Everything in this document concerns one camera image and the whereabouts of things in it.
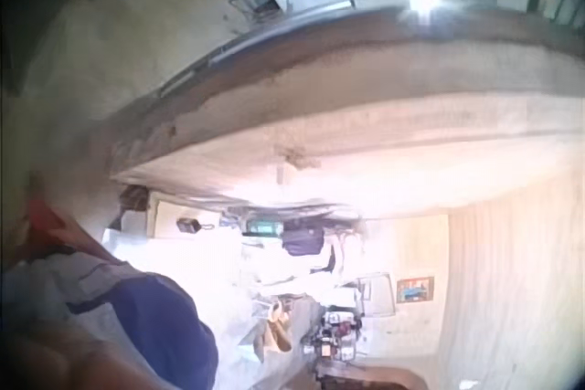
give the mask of wall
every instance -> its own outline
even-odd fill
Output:
[[[365,318],[360,359],[398,359],[435,353],[441,337],[449,270],[448,217],[421,216],[367,222],[365,264],[399,279],[434,276],[434,298],[397,304],[396,315]]]
[[[445,388],[569,388],[584,364],[582,168],[454,210]]]

